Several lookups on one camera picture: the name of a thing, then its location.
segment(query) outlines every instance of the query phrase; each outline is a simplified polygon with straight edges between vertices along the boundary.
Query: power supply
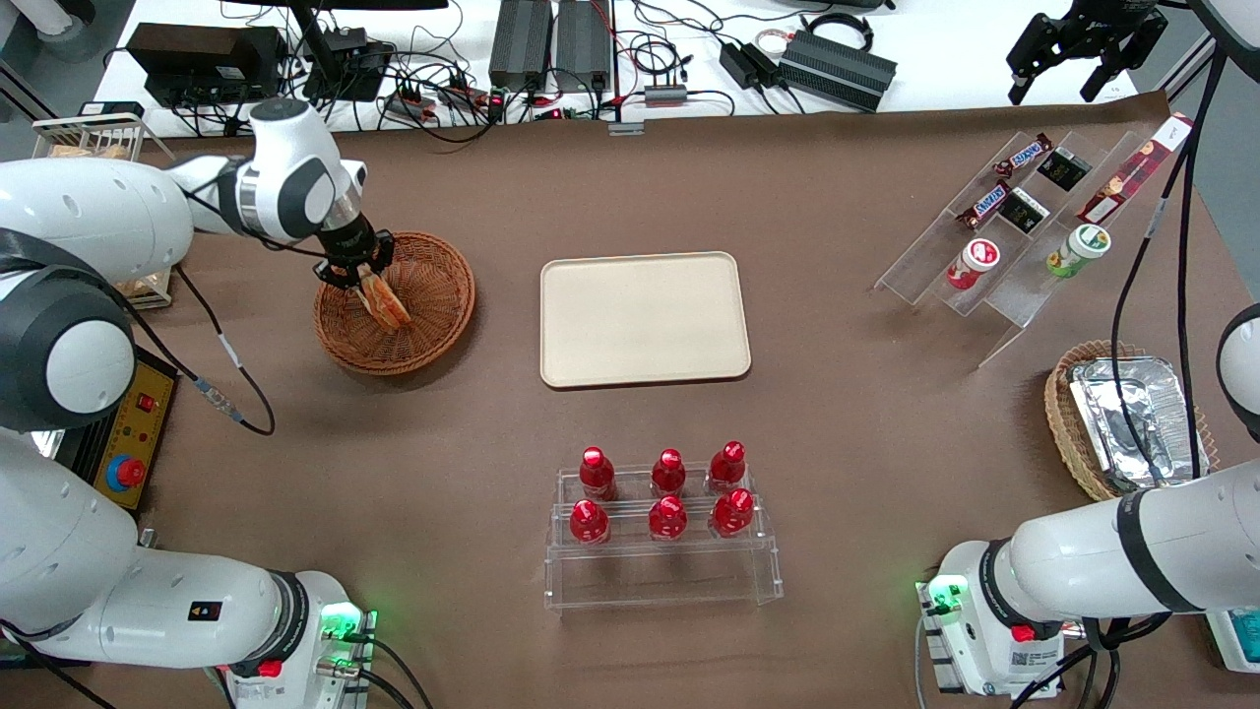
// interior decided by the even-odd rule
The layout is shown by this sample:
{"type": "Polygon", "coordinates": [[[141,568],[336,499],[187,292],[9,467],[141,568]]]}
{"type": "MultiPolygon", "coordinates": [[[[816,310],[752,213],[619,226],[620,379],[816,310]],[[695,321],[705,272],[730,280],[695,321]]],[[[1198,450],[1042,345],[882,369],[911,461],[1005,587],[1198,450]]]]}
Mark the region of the power supply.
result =
{"type": "Polygon", "coordinates": [[[828,101],[873,113],[897,74],[897,63],[798,31],[779,59],[788,84],[828,101]]]}
{"type": "Polygon", "coordinates": [[[126,48],[149,74],[145,89],[166,108],[262,101],[280,89],[285,42],[273,26],[140,23],[126,48]]]}
{"type": "Polygon", "coordinates": [[[556,20],[556,83],[561,91],[612,88],[612,34],[609,0],[561,0],[556,20]]]}
{"type": "Polygon", "coordinates": [[[551,65],[549,0],[503,0],[490,50],[490,82],[512,91],[544,88],[551,65]]]}

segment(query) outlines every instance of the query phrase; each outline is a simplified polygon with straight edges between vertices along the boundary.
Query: green led light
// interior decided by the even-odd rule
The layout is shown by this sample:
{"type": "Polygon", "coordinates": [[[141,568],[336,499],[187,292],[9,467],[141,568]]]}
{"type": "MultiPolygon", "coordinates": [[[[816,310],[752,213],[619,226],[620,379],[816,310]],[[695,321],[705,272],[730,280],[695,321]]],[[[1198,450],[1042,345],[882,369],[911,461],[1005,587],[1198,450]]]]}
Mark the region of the green led light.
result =
{"type": "Polygon", "coordinates": [[[331,603],[320,612],[320,631],[328,637],[340,638],[358,632],[362,622],[363,611],[350,602],[331,603]]]}
{"type": "Polygon", "coordinates": [[[927,594],[936,606],[946,606],[951,611],[963,607],[961,597],[966,593],[966,578],[946,574],[927,583],[927,594]]]}

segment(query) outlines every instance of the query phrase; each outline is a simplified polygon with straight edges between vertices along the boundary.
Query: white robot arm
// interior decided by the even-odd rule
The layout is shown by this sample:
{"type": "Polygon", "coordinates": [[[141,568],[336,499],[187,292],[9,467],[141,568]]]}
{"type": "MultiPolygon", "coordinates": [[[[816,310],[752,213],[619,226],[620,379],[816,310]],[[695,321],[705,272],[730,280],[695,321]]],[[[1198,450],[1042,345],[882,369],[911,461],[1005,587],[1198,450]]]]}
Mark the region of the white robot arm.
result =
{"type": "Polygon", "coordinates": [[[0,164],[0,427],[87,426],[131,383],[131,330],[111,283],[170,267],[194,228],[291,244],[316,235],[316,275],[357,287],[379,273],[393,237],[359,209],[367,169],[341,160],[306,103],[251,113],[252,159],[199,156],[169,169],[96,157],[0,164]]]}
{"type": "MultiPolygon", "coordinates": [[[[1230,322],[1217,353],[1222,389],[1254,438],[1256,327],[1260,303],[1230,322]]],[[[1260,460],[963,543],[927,588],[966,690],[1012,696],[1062,657],[1065,621],[1260,606],[1260,460]]]]}
{"type": "Polygon", "coordinates": [[[0,164],[0,622],[71,660],[229,666],[238,708],[336,708],[364,613],[326,574],[268,572],[145,549],[121,509],[14,432],[89,424],[135,369],[112,282],[169,267],[194,228],[290,244],[319,237],[316,273],[340,287],[392,258],[359,210],[365,170],[341,160],[306,103],[251,115],[252,159],[166,170],[92,157],[0,164]]]}

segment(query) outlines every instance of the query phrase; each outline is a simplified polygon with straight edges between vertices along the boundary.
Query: emergency stop button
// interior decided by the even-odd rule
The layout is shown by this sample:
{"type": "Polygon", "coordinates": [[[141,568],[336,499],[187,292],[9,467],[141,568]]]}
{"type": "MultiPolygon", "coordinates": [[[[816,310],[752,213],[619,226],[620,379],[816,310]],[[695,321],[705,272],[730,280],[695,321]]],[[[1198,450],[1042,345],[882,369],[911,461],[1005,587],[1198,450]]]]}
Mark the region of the emergency stop button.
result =
{"type": "Polygon", "coordinates": [[[105,484],[113,492],[126,492],[145,482],[145,462],[132,456],[115,456],[105,468],[105,484]]]}
{"type": "Polygon", "coordinates": [[[1032,630],[1032,626],[1014,626],[1011,628],[1011,637],[1016,642],[1032,642],[1037,640],[1037,631],[1032,630]]]}

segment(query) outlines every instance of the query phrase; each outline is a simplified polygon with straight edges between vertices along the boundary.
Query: qr code sticker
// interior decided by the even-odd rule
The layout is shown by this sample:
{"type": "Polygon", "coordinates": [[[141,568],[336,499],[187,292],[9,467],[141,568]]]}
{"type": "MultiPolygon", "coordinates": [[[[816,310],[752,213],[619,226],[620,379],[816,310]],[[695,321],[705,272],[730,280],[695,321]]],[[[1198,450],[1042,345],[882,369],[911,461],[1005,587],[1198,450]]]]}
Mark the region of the qr code sticker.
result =
{"type": "Polygon", "coordinates": [[[1058,652],[1055,651],[1042,651],[1042,652],[1012,652],[1011,654],[1011,666],[1012,667],[1048,667],[1053,665],[1058,659],[1058,652]]]}

